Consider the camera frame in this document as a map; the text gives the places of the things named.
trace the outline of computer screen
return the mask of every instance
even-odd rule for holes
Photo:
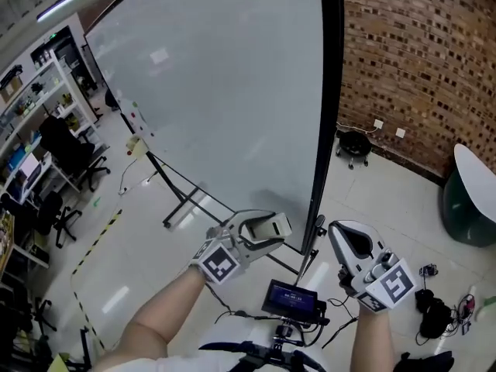
[[[26,177],[29,177],[33,171],[38,167],[38,160],[31,153],[21,165],[21,171]]]

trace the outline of cardboard box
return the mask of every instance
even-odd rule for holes
[[[10,98],[22,87],[22,81],[19,76],[15,76],[1,91],[3,102],[7,103]]]

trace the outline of person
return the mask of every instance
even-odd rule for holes
[[[94,371],[218,372],[233,369],[239,359],[245,356],[244,353],[199,350],[193,357],[167,355],[167,345],[181,329],[204,286],[204,274],[197,267],[189,267],[138,310],[124,329],[119,345],[97,362]],[[270,347],[269,343],[262,343],[264,339],[261,338],[267,340],[270,335],[267,335],[267,332],[266,335],[260,334],[261,325],[267,331],[265,321],[225,317],[219,324],[214,325],[212,333],[207,335],[203,342],[241,343],[248,339]],[[352,372],[392,371],[394,351],[388,314],[376,315],[360,306],[356,330],[351,360]],[[319,346],[311,346],[301,351],[305,351],[323,367],[326,364]],[[332,365],[324,369],[330,371]],[[282,369],[266,365],[260,370]]]

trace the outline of human arm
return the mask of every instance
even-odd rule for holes
[[[167,356],[167,344],[176,336],[205,286],[205,278],[190,267],[155,294],[133,316],[119,345],[97,362],[95,372],[139,358]]]
[[[360,305],[358,326],[351,356],[351,372],[390,372],[394,350],[389,314],[374,314]]]

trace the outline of wall outlet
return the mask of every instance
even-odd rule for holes
[[[381,120],[375,119],[375,121],[374,121],[374,127],[377,129],[382,129],[383,124],[384,124],[384,122],[382,122]]]
[[[405,137],[405,130],[402,128],[397,128],[396,129],[396,136],[398,136],[400,138],[404,138]]]

